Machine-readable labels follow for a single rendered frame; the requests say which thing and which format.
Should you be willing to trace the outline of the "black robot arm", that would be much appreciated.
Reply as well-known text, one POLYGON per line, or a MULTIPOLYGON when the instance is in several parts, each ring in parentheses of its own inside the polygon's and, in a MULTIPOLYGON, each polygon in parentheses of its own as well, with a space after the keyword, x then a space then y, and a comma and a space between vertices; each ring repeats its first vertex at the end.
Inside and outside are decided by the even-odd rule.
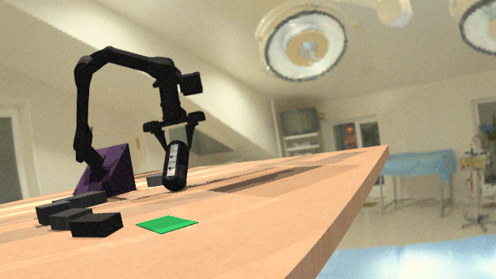
POLYGON ((113 46, 107 46, 89 56, 81 57, 74 69, 74 81, 77 85, 77 128, 73 148, 76 161, 79 163, 85 161, 90 171, 98 171, 106 155, 100 155, 91 146, 93 126, 88 125, 89 88, 93 73, 107 63, 144 71, 157 79, 153 87, 159 87, 160 100, 179 97, 177 84, 180 85, 184 96, 203 93, 200 72, 182 74, 169 57, 147 57, 113 46))

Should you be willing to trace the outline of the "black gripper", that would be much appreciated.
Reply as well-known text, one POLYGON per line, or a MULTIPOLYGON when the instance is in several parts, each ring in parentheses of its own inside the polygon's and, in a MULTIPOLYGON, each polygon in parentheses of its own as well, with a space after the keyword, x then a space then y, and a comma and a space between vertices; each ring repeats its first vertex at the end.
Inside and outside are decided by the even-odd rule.
POLYGON ((165 130, 162 131, 163 127, 173 126, 181 123, 185 124, 188 147, 191 149, 191 141, 192 135, 195 129, 195 126, 198 125, 198 122, 205 121, 205 113, 197 111, 188 113, 188 116, 182 117, 181 113, 181 102, 179 102, 179 97, 166 98, 160 101, 160 107, 162 107, 162 122, 159 121, 150 121, 145 122, 143 124, 143 132, 144 133, 154 133, 155 137, 159 140, 160 145, 165 149, 167 149, 167 143, 165 140, 165 130), (176 120, 175 119, 180 119, 176 120), (169 122, 171 121, 171 122, 169 122))

